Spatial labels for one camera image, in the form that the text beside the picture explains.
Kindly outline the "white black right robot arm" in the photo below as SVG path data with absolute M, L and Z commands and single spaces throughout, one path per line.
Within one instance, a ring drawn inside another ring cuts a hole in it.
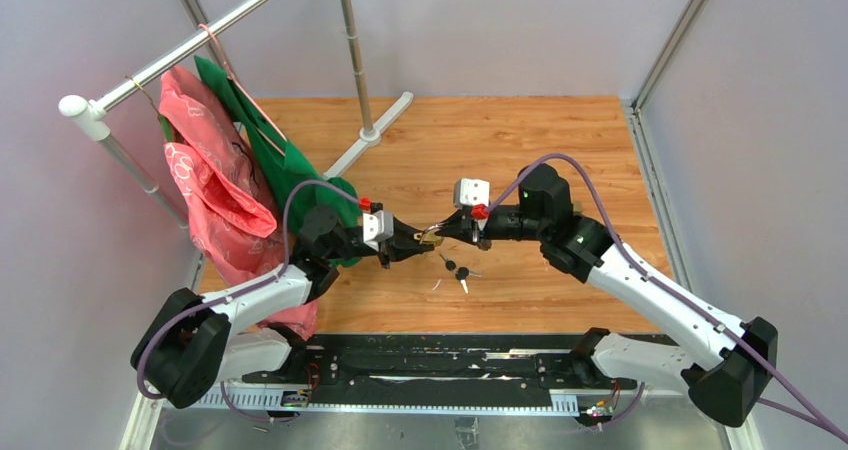
M 519 202 L 489 210 L 488 182 L 463 178 L 455 212 L 435 233 L 481 249 L 494 240 L 532 240 L 547 263 L 636 310 L 673 340 L 638 341 L 592 328 L 573 349 L 571 373 L 584 387 L 608 377 L 685 394 L 707 417 L 740 427 L 772 379 L 778 331 L 762 317 L 749 321 L 691 294 L 657 271 L 601 222 L 575 211 L 570 185 L 541 164 L 524 168 Z

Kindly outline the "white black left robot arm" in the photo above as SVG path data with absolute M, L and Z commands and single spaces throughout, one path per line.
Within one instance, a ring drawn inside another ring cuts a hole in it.
M 278 267 L 218 292 L 173 292 L 130 358 L 141 389 L 155 389 L 183 409 L 245 374 L 270 371 L 283 383 L 298 381 L 307 359 L 292 347 L 293 332 L 253 332 L 251 326 L 321 298 L 339 276 L 336 259 L 375 257 L 389 267 L 436 247 L 381 207 L 362 218 L 346 227 L 334 209 L 316 206 L 305 216 L 293 254 Z

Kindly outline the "black-headed key bunch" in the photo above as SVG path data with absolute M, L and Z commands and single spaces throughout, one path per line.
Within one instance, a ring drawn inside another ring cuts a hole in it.
M 440 258 L 443 261 L 444 267 L 447 271 L 449 271 L 453 277 L 459 282 L 463 292 L 465 294 L 470 293 L 470 289 L 467 283 L 469 277 L 481 277 L 479 272 L 475 272 L 468 267 L 458 265 L 454 260 L 440 254 Z

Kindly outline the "large brass padlock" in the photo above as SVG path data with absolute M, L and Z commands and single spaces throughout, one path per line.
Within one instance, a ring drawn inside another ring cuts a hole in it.
M 431 245 L 434 247 L 440 246 L 444 238 L 437 234 L 443 228 L 442 224 L 434 224 L 426 229 L 416 232 L 413 235 L 413 239 L 421 245 Z

